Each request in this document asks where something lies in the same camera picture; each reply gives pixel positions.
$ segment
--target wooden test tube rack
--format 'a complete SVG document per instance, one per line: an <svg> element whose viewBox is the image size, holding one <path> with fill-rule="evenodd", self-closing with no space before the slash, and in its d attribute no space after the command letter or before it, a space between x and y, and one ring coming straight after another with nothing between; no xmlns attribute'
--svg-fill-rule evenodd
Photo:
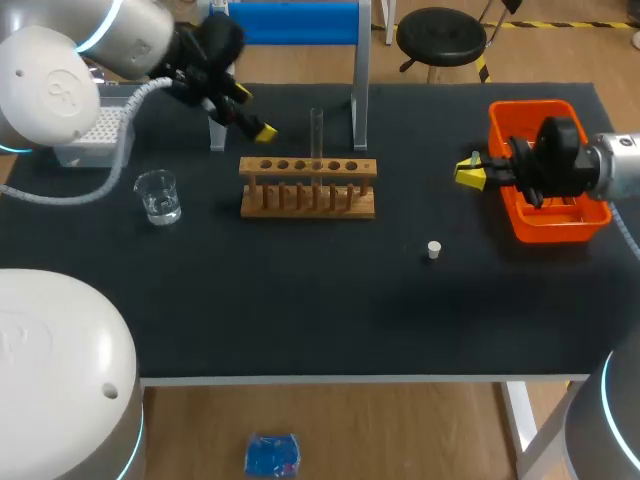
<svg viewBox="0 0 640 480"><path fill-rule="evenodd" d="M242 196L243 217L366 219L376 215L371 179L378 176L378 167L373 159L242 157L239 173L249 179ZM295 182L282 181L286 178ZM337 186L335 180L347 185Z"/></svg>

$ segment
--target small white cap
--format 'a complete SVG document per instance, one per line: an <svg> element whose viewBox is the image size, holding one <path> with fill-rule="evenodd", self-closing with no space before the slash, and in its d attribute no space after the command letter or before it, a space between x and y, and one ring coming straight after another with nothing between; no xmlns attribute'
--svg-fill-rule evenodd
<svg viewBox="0 0 640 480"><path fill-rule="evenodd" d="M427 244L427 248L429 249L429 258L436 259L438 255L440 255L440 250L442 250L442 245L440 242L431 241Z"/></svg>

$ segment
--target blue bar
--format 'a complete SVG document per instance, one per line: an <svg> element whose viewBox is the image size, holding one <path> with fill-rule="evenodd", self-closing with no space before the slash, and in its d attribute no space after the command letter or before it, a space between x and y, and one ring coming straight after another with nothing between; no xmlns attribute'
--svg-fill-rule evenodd
<svg viewBox="0 0 640 480"><path fill-rule="evenodd" d="M358 3L229 3L250 45L357 45Z"/></svg>

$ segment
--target orange basket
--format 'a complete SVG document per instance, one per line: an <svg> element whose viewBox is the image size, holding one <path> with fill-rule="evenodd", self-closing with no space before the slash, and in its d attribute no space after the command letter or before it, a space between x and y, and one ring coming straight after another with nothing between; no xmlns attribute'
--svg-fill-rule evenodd
<svg viewBox="0 0 640 480"><path fill-rule="evenodd" d="M511 157L507 141L512 136L524 138L533 145L542 122L549 116L571 117L578 126L582 142L587 143L580 120L567 102L495 102L489 108L489 154ZM501 191L516 237L524 243L586 242L611 221L607 204L592 200L586 194L545 199L542 208L536 209L516 187L502 187Z"/></svg>

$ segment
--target black tabletop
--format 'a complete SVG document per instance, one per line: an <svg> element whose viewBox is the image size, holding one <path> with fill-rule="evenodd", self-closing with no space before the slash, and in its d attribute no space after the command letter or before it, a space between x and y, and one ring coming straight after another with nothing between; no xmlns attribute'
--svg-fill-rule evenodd
<svg viewBox="0 0 640 480"><path fill-rule="evenodd" d="M354 153L346 86L254 86L280 130L256 146L231 130L210 153L205 116L164 93L137 120L129 167L77 208L0 201L0 267L87 282L122 313L144 377L589 373L640 317L640 266L612 224L588 244L525 246L498 195L453 182L486 141L491 102L561 98L590 133L611 130L590 85L372 86L369 151ZM308 156L309 110L325 110L326 157L378 160L373 221L244 220L241 155ZM178 179L183 216L148 225L141 172ZM10 184L91 190L104 171L19 160ZM634 204L620 208L640 235ZM424 263L430 240L440 259Z"/></svg>

